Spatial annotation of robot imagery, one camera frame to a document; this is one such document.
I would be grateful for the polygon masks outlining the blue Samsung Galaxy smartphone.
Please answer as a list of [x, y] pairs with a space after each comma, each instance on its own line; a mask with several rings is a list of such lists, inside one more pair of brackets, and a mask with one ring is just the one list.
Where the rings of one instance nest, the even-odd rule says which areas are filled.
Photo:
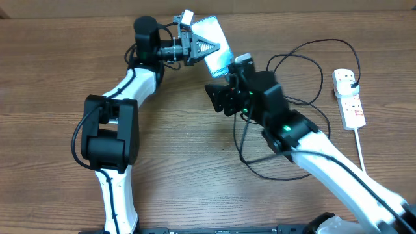
[[216, 16], [209, 16], [191, 25], [191, 31], [198, 36], [198, 51], [213, 78], [229, 73], [228, 66], [233, 60], [233, 52]]

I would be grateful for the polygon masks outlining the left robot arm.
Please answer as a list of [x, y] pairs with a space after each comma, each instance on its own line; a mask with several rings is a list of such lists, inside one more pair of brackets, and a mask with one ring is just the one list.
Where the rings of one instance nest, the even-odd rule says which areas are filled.
[[101, 233], [138, 233], [133, 202], [132, 170], [140, 147], [138, 110], [160, 87], [164, 71], [173, 63], [191, 66], [223, 49], [222, 29], [215, 16], [193, 22], [175, 16], [178, 36], [162, 40], [169, 26], [151, 16], [135, 20], [135, 42], [124, 55], [126, 76], [112, 90], [89, 95], [74, 137], [81, 137], [78, 164], [95, 172], [105, 207]]

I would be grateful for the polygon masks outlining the white charger plug adapter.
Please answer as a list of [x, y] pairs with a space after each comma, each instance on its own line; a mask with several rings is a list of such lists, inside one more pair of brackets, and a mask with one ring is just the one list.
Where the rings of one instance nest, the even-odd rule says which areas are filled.
[[359, 94], [360, 86], [353, 87], [353, 80], [335, 80], [334, 92], [337, 98], [347, 98]]

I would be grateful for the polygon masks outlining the white power strip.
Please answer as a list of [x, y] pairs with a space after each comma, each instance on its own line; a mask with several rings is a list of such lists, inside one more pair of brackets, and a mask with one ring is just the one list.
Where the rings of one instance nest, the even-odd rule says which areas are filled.
[[[345, 68], [339, 68], [332, 73], [333, 85], [335, 80], [353, 80], [356, 83], [354, 72]], [[350, 97], [338, 98], [338, 105], [343, 123], [343, 129], [355, 130], [366, 125], [363, 107], [359, 94]]]

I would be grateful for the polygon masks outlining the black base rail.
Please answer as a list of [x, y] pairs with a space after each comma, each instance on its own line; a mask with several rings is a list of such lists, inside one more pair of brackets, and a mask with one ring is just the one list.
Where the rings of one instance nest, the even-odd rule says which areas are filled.
[[208, 229], [136, 229], [133, 234], [306, 234], [315, 233], [317, 226], [309, 224], [279, 224], [276, 227], [234, 227]]

